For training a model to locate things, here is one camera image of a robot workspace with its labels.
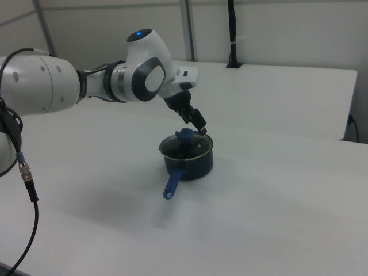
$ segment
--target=cable connector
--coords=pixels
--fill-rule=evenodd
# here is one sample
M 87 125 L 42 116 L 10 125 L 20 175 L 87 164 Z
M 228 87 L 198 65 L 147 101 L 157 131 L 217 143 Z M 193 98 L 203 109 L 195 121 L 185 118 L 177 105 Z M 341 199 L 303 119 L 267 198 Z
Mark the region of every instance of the cable connector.
M 32 173 L 30 171 L 29 165 L 24 159 L 22 152 L 17 153 L 17 159 L 19 163 L 19 171 L 21 172 L 22 179 L 24 181 L 25 187 L 27 188 L 30 201 L 36 202 L 39 200 L 39 198 L 36 193 L 35 183 L 33 182 Z

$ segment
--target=blue handle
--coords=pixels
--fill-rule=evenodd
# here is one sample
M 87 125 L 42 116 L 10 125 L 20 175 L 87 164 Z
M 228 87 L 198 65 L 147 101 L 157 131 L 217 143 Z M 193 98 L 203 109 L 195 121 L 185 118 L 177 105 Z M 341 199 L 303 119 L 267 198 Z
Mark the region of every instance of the blue handle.
M 182 175 L 185 173 L 184 168 L 177 168 L 171 172 L 170 179 L 167 181 L 167 185 L 162 194 L 163 198 L 169 200 L 174 196 L 178 183 Z

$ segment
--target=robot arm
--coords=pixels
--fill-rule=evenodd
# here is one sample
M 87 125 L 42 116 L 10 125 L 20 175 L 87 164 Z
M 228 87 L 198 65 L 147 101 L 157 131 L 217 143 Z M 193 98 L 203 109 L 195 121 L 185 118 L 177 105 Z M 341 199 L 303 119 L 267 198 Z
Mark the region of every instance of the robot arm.
M 19 115 L 43 114 L 72 107 L 85 97 L 110 102 L 150 101 L 157 94 L 199 133 L 206 121 L 190 105 L 188 89 L 198 82 L 198 69 L 177 66 L 160 36 L 152 29 L 131 34 L 125 62 L 101 70 L 78 71 L 51 56 L 15 56 L 6 65 L 0 95 Z M 3 64 L 5 57 L 0 58 Z M 0 176 L 14 162 L 15 149 L 0 123 Z

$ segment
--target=blue saucepan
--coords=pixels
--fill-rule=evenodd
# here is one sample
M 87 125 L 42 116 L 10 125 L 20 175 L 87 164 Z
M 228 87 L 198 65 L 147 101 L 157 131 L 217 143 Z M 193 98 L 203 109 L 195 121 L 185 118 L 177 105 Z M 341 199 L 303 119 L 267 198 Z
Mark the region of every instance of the blue saucepan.
M 200 135 L 183 128 L 160 144 L 166 170 L 170 174 L 163 197 L 174 196 L 180 180 L 195 180 L 204 177 L 213 167 L 213 141 L 208 135 Z

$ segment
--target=table surface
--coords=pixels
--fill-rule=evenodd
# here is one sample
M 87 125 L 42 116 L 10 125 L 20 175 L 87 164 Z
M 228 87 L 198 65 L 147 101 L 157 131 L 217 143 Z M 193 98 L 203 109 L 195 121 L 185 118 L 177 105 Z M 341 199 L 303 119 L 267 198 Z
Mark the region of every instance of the table surface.
M 209 124 L 214 168 L 171 200 L 159 143 L 185 124 L 87 106 L 24 118 L 39 195 L 30 275 L 366 275 L 368 146 Z M 1 178 L 0 260 L 33 225 Z
M 339 140 L 344 137 L 357 72 L 326 68 L 178 62 L 196 66 L 198 86 L 191 89 L 192 105 L 207 122 L 237 128 Z M 100 103 L 82 105 L 176 118 L 164 101 L 149 104 Z

